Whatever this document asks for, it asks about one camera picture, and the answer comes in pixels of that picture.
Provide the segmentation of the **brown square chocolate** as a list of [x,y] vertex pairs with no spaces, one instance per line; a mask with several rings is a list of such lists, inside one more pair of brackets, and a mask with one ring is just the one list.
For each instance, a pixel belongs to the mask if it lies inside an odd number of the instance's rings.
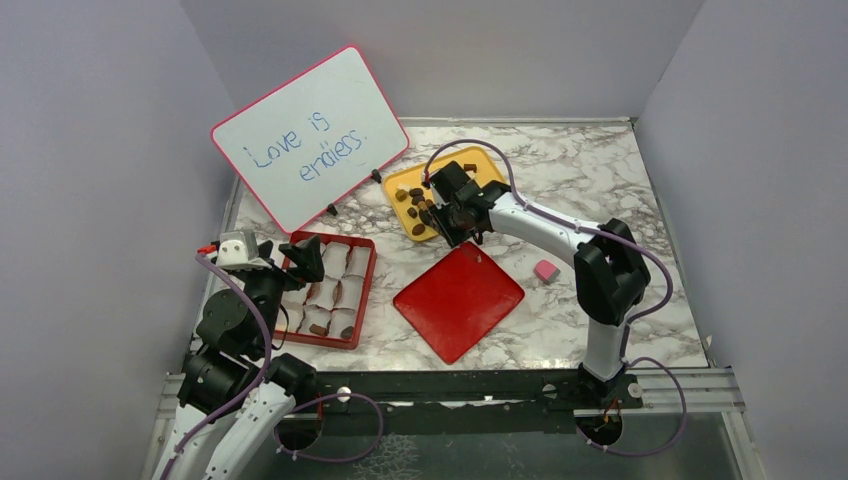
[[309,333],[316,336],[327,337],[329,328],[327,324],[312,323],[309,325]]

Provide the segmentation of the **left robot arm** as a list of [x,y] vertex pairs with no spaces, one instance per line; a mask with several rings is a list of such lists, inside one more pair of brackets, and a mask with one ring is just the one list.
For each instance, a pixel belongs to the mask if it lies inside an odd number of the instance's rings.
[[321,239],[259,243],[235,230],[200,248],[197,261],[224,284],[203,306],[185,356],[167,445],[155,479],[237,479],[283,417],[313,401],[316,371],[275,356],[282,296],[323,280]]

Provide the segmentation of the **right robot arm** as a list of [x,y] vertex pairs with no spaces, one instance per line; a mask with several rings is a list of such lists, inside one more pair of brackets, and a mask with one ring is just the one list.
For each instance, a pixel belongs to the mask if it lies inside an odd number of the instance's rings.
[[503,182],[481,187],[473,180],[429,182],[433,225],[452,247],[482,242],[485,232],[523,240],[566,262],[573,269],[577,299],[589,317],[587,349],[577,380],[579,398],[600,407],[617,392],[615,378],[625,370],[625,320],[641,303],[651,276],[629,227],[612,219],[605,224],[569,220],[536,207]]

